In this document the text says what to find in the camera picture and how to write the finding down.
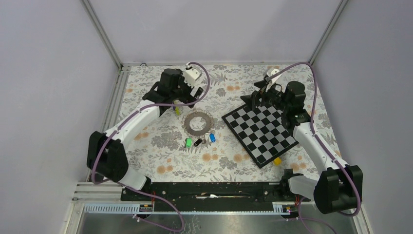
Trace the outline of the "blue key tag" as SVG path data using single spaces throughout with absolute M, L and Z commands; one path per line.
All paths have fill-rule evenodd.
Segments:
M 210 134 L 209 134 L 209 139 L 210 139 L 210 141 L 213 142 L 213 143 L 216 142 L 216 137 L 215 137 L 215 135 L 214 135 L 213 133 L 210 133 Z

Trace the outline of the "black key fob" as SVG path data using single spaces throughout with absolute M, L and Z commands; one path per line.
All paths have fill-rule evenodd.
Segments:
M 199 146 L 202 142 L 203 142 L 202 139 L 198 139 L 198 140 L 196 140 L 196 141 L 194 142 L 193 146 L 194 146 L 194 147 L 197 147 L 197 146 Z

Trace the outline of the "key with green tag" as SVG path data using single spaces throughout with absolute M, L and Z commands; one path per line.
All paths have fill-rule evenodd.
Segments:
M 186 138 L 185 147 L 190 148 L 191 146 L 192 146 L 192 139 L 191 138 Z

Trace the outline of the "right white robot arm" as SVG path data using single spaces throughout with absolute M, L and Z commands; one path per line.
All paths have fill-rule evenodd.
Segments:
M 304 175 L 288 178 L 279 188 L 281 198 L 291 201 L 301 195 L 314 201 L 323 214 L 357 215 L 362 202 L 362 170 L 336 156 L 319 135 L 313 117 L 304 108 L 305 86 L 291 81 L 285 91 L 278 91 L 275 87 L 268 88 L 265 81 L 254 85 L 259 90 L 241 96 L 241 100 L 252 111 L 258 107 L 281 111 L 283 128 L 304 148 L 319 172 L 318 180 Z

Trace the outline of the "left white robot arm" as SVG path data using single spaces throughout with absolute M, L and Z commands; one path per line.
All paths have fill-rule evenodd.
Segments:
M 95 131 L 89 138 L 86 165 L 93 174 L 132 188 L 139 200 L 151 194 L 150 179 L 129 165 L 126 148 L 133 139 L 168 108 L 189 106 L 192 108 L 203 96 L 203 88 L 192 91 L 201 72 L 188 66 L 184 70 L 167 68 L 151 89 L 144 94 L 138 106 L 115 126 L 101 133 Z

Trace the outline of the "yellow and purple block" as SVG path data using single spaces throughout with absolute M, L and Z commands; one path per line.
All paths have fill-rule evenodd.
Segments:
M 178 103 L 175 103 L 174 111 L 177 114 L 177 116 L 180 116 L 180 109 L 177 105 L 178 105 Z

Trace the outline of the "black white checkerboard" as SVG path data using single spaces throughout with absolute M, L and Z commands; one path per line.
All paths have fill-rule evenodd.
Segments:
M 298 145 L 282 125 L 282 112 L 274 107 L 250 110 L 244 104 L 222 120 L 259 168 Z

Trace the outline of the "floral patterned mat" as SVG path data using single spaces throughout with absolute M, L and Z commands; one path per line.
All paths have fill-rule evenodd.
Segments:
M 288 65 L 203 66 L 211 77 L 211 87 L 206 97 L 195 104 L 193 109 L 180 107 L 180 116 L 177 116 L 174 110 L 168 109 L 145 127 L 126 149 L 129 165 L 156 182 L 279 181 L 284 169 L 293 169 L 295 173 L 318 180 L 316 166 L 300 145 L 281 155 L 280 165 L 271 162 L 259 168 L 222 120 L 223 115 L 244 104 L 240 96 L 249 95 L 256 90 L 253 83 L 262 80 L 269 68 L 282 70 Z M 118 121 L 138 106 L 142 96 L 160 79 L 166 68 L 183 70 L 185 66 L 130 68 Z M 291 68 L 282 74 L 278 83 L 284 90 L 287 83 L 293 80 L 305 85 L 304 108 L 311 114 L 314 83 L 310 68 L 306 65 Z M 205 144 L 186 148 L 186 138 L 191 138 L 193 142 L 199 139 L 188 135 L 183 128 L 186 115 L 195 111 L 204 111 L 214 118 L 212 131 L 216 142 L 210 142 L 207 135 Z M 320 91 L 314 113 L 314 125 L 319 134 L 336 156 L 341 157 Z

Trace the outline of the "yellow cube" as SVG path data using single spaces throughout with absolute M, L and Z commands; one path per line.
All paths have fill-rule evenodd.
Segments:
M 280 165 L 281 163 L 282 163 L 282 160 L 279 157 L 273 160 L 274 165 Z

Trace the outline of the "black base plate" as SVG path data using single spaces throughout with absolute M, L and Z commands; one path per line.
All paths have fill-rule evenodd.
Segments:
M 123 189 L 121 201 L 148 202 L 166 208 L 166 199 L 178 210 L 200 207 L 208 211 L 263 211 L 272 203 L 294 212 L 300 200 L 278 182 L 152 182 L 143 191 L 156 198 Z

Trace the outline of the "left aluminium frame post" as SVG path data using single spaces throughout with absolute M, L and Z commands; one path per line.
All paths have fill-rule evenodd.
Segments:
M 93 24 L 98 36 L 100 37 L 103 45 L 105 46 L 106 50 L 108 51 L 112 61 L 118 68 L 118 70 L 121 70 L 123 68 L 123 63 L 121 59 L 119 58 L 117 52 L 115 51 L 115 48 L 113 44 L 111 43 L 96 11 L 94 10 L 94 7 L 91 3 L 90 0 L 80 0 L 82 3 L 86 14 L 88 15 L 89 19 L 91 20 L 91 23 Z

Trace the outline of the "aluminium frame post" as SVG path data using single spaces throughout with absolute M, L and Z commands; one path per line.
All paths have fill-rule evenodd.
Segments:
M 91 3 L 90 0 L 80 0 L 82 3 L 86 14 L 88 15 L 89 19 L 91 20 L 91 23 L 93 24 L 98 36 L 100 37 L 103 45 L 105 46 L 106 50 L 108 51 L 112 61 L 118 68 L 118 70 L 121 70 L 123 68 L 123 63 L 121 59 L 119 58 L 117 52 L 115 51 L 115 48 L 113 44 L 111 43 L 96 11 L 94 10 L 94 7 Z
M 331 17 L 329 23 L 327 24 L 327 27 L 325 28 L 320 40 L 318 41 L 310 59 L 308 60 L 308 63 L 313 65 L 322 50 L 324 44 L 326 43 L 327 39 L 329 38 L 330 34 L 332 33 L 335 25 L 337 24 L 341 14 L 343 13 L 346 5 L 348 4 L 349 0 L 341 0 L 336 8 L 336 10 L 333 13 L 333 16 Z

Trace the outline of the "right aluminium frame post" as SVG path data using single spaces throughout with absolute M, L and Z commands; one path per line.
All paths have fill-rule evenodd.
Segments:
M 336 8 L 336 10 L 333 13 L 333 16 L 331 17 L 329 23 L 327 24 L 327 27 L 325 28 L 320 40 L 318 41 L 310 59 L 308 60 L 308 63 L 313 65 L 322 50 L 324 44 L 326 43 L 327 39 L 329 38 L 330 34 L 332 33 L 335 25 L 337 24 L 341 14 L 343 13 L 346 5 L 348 4 L 349 0 L 341 0 Z

